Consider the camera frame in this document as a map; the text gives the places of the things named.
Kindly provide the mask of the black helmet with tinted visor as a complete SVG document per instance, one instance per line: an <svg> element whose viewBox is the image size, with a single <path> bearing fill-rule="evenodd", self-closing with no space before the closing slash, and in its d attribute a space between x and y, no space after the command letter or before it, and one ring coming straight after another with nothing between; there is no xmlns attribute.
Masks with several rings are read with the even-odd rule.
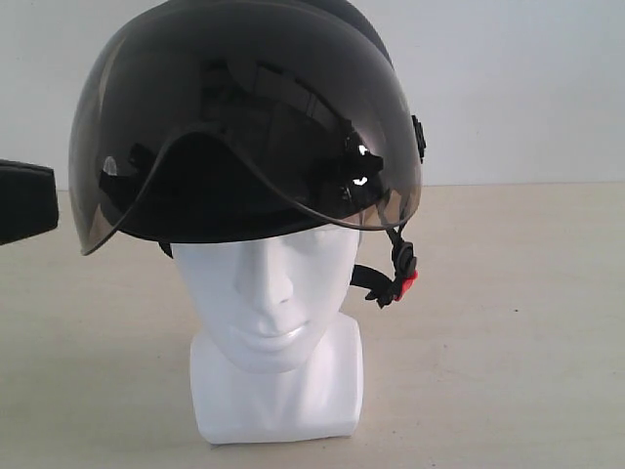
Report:
<svg viewBox="0 0 625 469"><path fill-rule="evenodd" d="M402 233L426 137L386 45L348 1L167 1L87 73L68 139L83 255L117 233L227 243L322 225L383 232L394 272L355 266L385 307L418 276Z"/></svg>

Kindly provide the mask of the white mannequin head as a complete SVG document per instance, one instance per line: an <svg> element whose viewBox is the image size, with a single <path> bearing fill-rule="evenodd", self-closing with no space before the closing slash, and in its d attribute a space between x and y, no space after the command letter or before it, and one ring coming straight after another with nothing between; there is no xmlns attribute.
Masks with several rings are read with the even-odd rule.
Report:
<svg viewBox="0 0 625 469"><path fill-rule="evenodd" d="M176 244L201 326L189 356L211 444L351 436L363 400L357 322L345 315L357 231L326 225L223 244Z"/></svg>

